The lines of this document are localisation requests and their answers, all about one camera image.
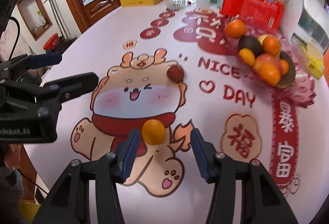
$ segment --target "yellow cloth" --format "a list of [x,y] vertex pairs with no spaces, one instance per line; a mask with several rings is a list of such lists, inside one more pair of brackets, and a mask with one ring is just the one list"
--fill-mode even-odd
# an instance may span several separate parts
[[36,203],[21,201],[17,204],[21,215],[26,219],[27,222],[32,223],[35,215],[37,214],[40,205]]

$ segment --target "black wire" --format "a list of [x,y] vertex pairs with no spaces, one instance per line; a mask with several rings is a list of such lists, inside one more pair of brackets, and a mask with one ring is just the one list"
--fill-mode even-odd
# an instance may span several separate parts
[[9,60],[12,58],[13,54],[14,54],[14,50],[16,48],[16,45],[17,45],[17,41],[19,40],[19,35],[20,35],[20,26],[19,26],[19,22],[17,21],[17,19],[15,17],[10,17],[9,18],[10,20],[13,20],[16,24],[17,24],[17,37],[16,37],[16,41],[15,41],[15,44],[13,46],[13,49],[12,49],[12,52],[10,53],[9,55]]
[[27,176],[25,176],[22,171],[20,171],[19,169],[17,169],[17,171],[23,176],[25,177],[29,182],[31,182],[32,184],[34,184],[35,186],[37,186],[40,190],[42,190],[46,195],[48,195],[48,192],[46,192],[44,189],[42,189],[38,184],[36,184],[35,182],[33,182],[32,180],[30,180]]

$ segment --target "white appliance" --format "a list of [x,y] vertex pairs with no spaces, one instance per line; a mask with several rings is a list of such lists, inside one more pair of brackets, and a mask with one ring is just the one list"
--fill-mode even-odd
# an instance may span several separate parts
[[280,31],[291,43],[312,43],[324,54],[329,45],[329,15],[317,0],[287,0]]

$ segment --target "fruit pile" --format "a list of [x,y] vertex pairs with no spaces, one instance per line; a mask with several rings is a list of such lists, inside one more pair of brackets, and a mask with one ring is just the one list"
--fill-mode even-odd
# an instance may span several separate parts
[[246,25],[239,19],[227,24],[225,32],[228,37],[239,39],[237,45],[239,56],[268,85],[278,87],[281,81],[285,85],[287,81],[291,81],[287,78],[287,74],[290,70],[292,70],[290,74],[294,74],[293,62],[287,54],[281,52],[280,42],[276,37],[271,35],[262,35],[258,38],[246,36]]

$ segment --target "metal bolt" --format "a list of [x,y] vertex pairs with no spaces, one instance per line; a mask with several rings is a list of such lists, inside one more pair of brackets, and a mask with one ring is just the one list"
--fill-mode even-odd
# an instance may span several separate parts
[[71,161],[71,166],[77,166],[79,164],[80,164],[80,160],[78,160],[78,159],[74,159]]
[[261,163],[260,163],[259,160],[253,159],[253,160],[251,160],[251,164],[254,165],[254,166],[259,166]]
[[107,157],[108,159],[115,158],[115,156],[116,156],[116,154],[115,154],[114,152],[109,152],[109,153],[106,154],[106,157]]
[[52,85],[49,86],[49,88],[50,88],[51,90],[58,89],[59,87],[60,87],[60,86],[58,86],[58,85],[56,85],[56,84],[52,84]]
[[218,153],[216,153],[216,157],[217,157],[218,159],[224,159],[224,158],[225,158],[225,153],[218,152]]
[[49,114],[49,109],[46,107],[40,107],[37,111],[38,117],[42,117]]

